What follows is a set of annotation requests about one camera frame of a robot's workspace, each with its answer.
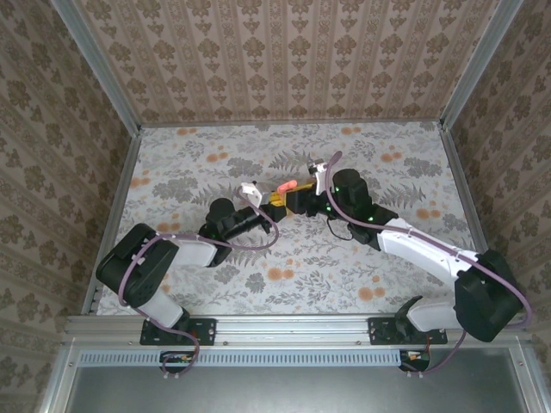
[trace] patterned mat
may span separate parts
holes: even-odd
[[[335,170],[354,168],[375,202],[418,229],[473,249],[435,122],[205,126],[142,130],[142,145],[118,240],[145,222],[160,232],[197,232],[208,205],[234,199],[241,182],[308,178],[306,163],[335,151]],[[332,223],[344,237],[341,222]],[[162,288],[192,314],[326,314],[396,311],[414,295],[451,293],[423,270],[333,237],[323,217],[285,218],[270,250],[233,251],[217,268],[176,256]],[[266,243],[261,229],[235,243]],[[103,288],[99,315],[128,314]]]

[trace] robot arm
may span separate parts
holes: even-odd
[[[457,256],[451,256],[430,242],[410,236],[408,231],[414,228],[399,218],[398,214],[373,203],[367,183],[356,170],[339,170],[332,178],[331,188],[325,185],[326,163],[316,161],[309,165],[308,170],[316,182],[293,188],[283,195],[271,193],[256,182],[242,184],[242,191],[254,206],[262,208],[276,222],[286,216],[287,208],[308,217],[321,213],[329,219],[343,219],[331,207],[327,196],[331,191],[339,208],[351,218],[394,228],[371,229],[348,223],[348,229],[357,242],[416,264],[454,292],[453,296],[441,299],[416,297],[406,303],[398,311],[397,318],[398,315],[406,314],[406,322],[410,324],[408,328],[417,331],[463,328],[479,340],[490,342],[522,309],[515,295],[477,268],[456,259]],[[227,242],[257,226],[269,232],[270,223],[253,208],[249,206],[236,211],[230,200],[221,198],[211,204],[206,223],[198,235],[203,239]],[[149,226],[136,225],[102,260],[96,271],[97,279],[117,292],[124,273],[138,251],[155,236],[155,231]],[[436,238],[427,234],[424,236],[427,240],[442,244]],[[517,286],[505,259],[499,253],[488,250],[480,255],[452,245],[447,247],[491,269],[514,287]],[[158,289],[170,263],[178,253],[181,255],[179,262],[184,264],[215,267],[231,251],[230,247],[200,240],[181,242],[178,249],[171,241],[162,240],[147,251],[140,259],[139,266],[133,270],[125,287],[124,300],[164,327],[185,331],[189,321],[188,312]]]
[[[253,184],[244,184],[255,189]],[[265,203],[258,206],[275,222],[281,221],[287,210],[284,206]],[[236,211],[233,203],[226,198],[215,200],[209,209],[206,223],[199,230],[198,236],[227,243],[230,239],[251,229],[261,226],[266,233],[270,223],[251,207]],[[141,248],[157,236],[157,233],[146,224],[137,224],[98,265],[96,277],[114,292],[119,291],[123,276]],[[138,260],[124,289],[124,301],[134,309],[145,313],[168,329],[186,331],[189,314],[159,288],[168,268],[176,255],[183,265],[198,267],[216,267],[220,265],[232,249],[227,246],[213,245],[206,241],[163,239],[156,242]]]
[[[313,165],[309,170],[315,172],[326,168]],[[417,297],[406,303],[406,311],[399,313],[405,312],[407,320],[416,330],[425,332],[462,328],[471,336],[490,342],[523,308],[510,290],[457,258],[458,255],[469,258],[517,287],[511,270],[498,252],[488,250],[478,254],[463,250],[415,229],[399,218],[398,214],[373,203],[367,183],[356,170],[338,171],[332,183],[331,188],[322,187],[321,194],[318,194],[319,185],[315,191],[314,188],[306,188],[287,193],[287,207],[294,213],[305,213],[307,216],[321,213],[329,219],[343,219],[331,207],[327,197],[327,191],[331,191],[339,208],[351,218],[394,228],[376,230],[348,223],[348,229],[357,242],[412,262],[437,277],[454,292],[453,295],[439,299]],[[422,234],[424,239],[412,236],[413,231]],[[456,255],[443,251],[435,243],[454,250]]]

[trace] yellow object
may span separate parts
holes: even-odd
[[[310,189],[311,187],[313,187],[313,185],[314,185],[313,183],[307,183],[306,185],[300,185],[299,187],[293,188],[293,189],[287,191],[286,193],[301,191],[302,189]],[[285,203],[285,200],[286,200],[285,199],[285,194],[283,194],[283,196],[281,196],[281,195],[279,195],[278,192],[272,192],[272,195],[269,197],[269,203],[272,204],[275,207],[287,206],[287,204]]]

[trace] white plastic casing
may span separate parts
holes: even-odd
[[[216,254],[216,247],[211,243],[187,239],[171,241],[180,247],[175,257],[178,264],[208,267]]]
[[[183,309],[159,288],[149,301],[138,307],[164,327],[172,327],[183,314]]]
[[[175,259],[182,265],[207,267],[216,254],[216,247],[211,243],[187,239],[171,239],[171,241],[174,241],[180,247]],[[182,307],[174,302],[161,288],[153,294],[149,301],[138,308],[168,328],[172,327],[183,314]]]
[[[241,182],[241,192],[255,207],[269,203],[269,197],[271,196],[271,191],[264,183]]]
[[[386,225],[421,232],[413,228],[402,218],[391,219],[386,223]],[[422,233],[426,237],[446,245],[458,254],[471,258],[474,261],[478,261],[476,252],[462,250],[461,248],[457,248],[453,245],[443,243],[439,239],[431,237],[424,232]],[[384,230],[377,234],[377,238],[382,251],[395,256],[400,256],[417,265],[418,267],[424,269],[427,273],[437,277],[451,290],[454,290],[454,282],[457,280],[457,273],[459,271],[466,271],[471,267],[470,264],[464,261],[459,261],[455,258],[455,256],[451,256],[434,245],[430,245],[429,243],[426,243],[425,241],[414,236],[408,236],[407,234],[401,232]]]
[[[313,175],[316,178],[316,195],[321,195],[322,192],[324,192],[325,188],[325,174],[327,173],[327,163],[317,163],[313,166],[316,171],[313,173]]]
[[[439,329],[460,329],[454,310],[455,298],[453,296],[438,299],[423,297],[412,305],[407,312],[407,318],[419,331]]]

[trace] black plastic part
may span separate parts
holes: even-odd
[[[357,170],[339,170],[333,176],[333,198],[344,213],[353,219],[368,224],[385,225],[391,219],[398,218],[398,214],[383,206],[374,204],[368,191],[368,184],[360,177]],[[286,205],[293,213],[305,214],[307,217],[318,213],[329,219],[343,219],[333,210],[327,193],[316,195],[315,188],[286,193]],[[361,244],[369,245],[381,250],[377,234],[380,230],[348,224],[352,237]]]
[[[279,222],[287,216],[287,209],[284,206],[278,207],[268,204],[261,205],[260,209],[275,222]],[[235,211],[230,200],[219,198],[210,205],[207,223],[201,227],[199,235],[227,242],[257,226],[261,226],[267,234],[271,229],[271,224],[262,215],[257,215],[250,206]],[[215,245],[215,247],[216,254],[209,267],[220,265],[232,252],[229,247],[220,245]]]
[[[96,278],[112,291],[118,292],[133,256],[155,235],[150,226],[137,224],[102,259],[97,266]],[[161,240],[145,253],[144,261],[134,268],[124,290],[124,300],[130,306],[140,307],[151,299],[177,252],[178,247],[171,241]]]
[[[183,369],[189,364],[188,361],[182,360],[182,356],[193,357],[193,351],[164,351],[162,352],[158,357],[158,362],[161,363],[161,367],[159,367],[161,370],[163,370],[163,361],[166,359],[166,364],[172,363],[178,363],[181,366],[166,366],[165,370],[170,374],[176,374],[181,373]]]
[[[501,254],[488,250],[478,256],[478,263],[518,288],[511,269]],[[523,308],[507,288],[475,267],[460,271],[455,281],[455,313],[461,327],[482,342],[495,336]]]
[[[380,206],[378,204],[373,204],[370,208],[371,212],[369,217],[365,218],[362,217],[362,219],[358,219],[362,222],[367,222],[369,224],[375,224],[375,225],[386,225],[388,221],[391,219],[398,218],[398,214],[386,209],[383,206]],[[366,228],[364,226],[354,225],[354,224],[348,224],[348,229],[350,233],[352,234],[352,237],[361,244],[369,245],[371,248],[375,248],[376,250],[380,251],[381,247],[379,245],[379,238],[377,237],[377,234],[381,232],[381,230],[375,230],[371,228]]]
[[[347,215],[361,221],[372,215],[368,184],[357,170],[339,170],[333,176],[333,186],[337,204]]]
[[[176,323],[172,329],[190,333],[197,338],[199,344],[202,346],[214,345],[216,339],[216,318],[189,318],[188,315],[184,329],[180,327],[179,323]],[[142,325],[139,344],[142,346],[192,346],[193,342],[187,337],[158,329],[145,320]]]
[[[402,363],[406,363],[407,366],[402,364],[401,366],[398,366],[398,368],[402,372],[424,372],[430,364],[430,353],[421,351],[419,358],[410,360],[408,355],[409,351],[411,350],[400,350],[399,359]]]
[[[427,335],[430,345],[447,344],[448,336],[446,332],[440,330],[431,330],[421,332],[415,330],[407,335],[399,330],[395,317],[372,317],[368,319],[369,344],[372,346],[387,345],[426,345]]]

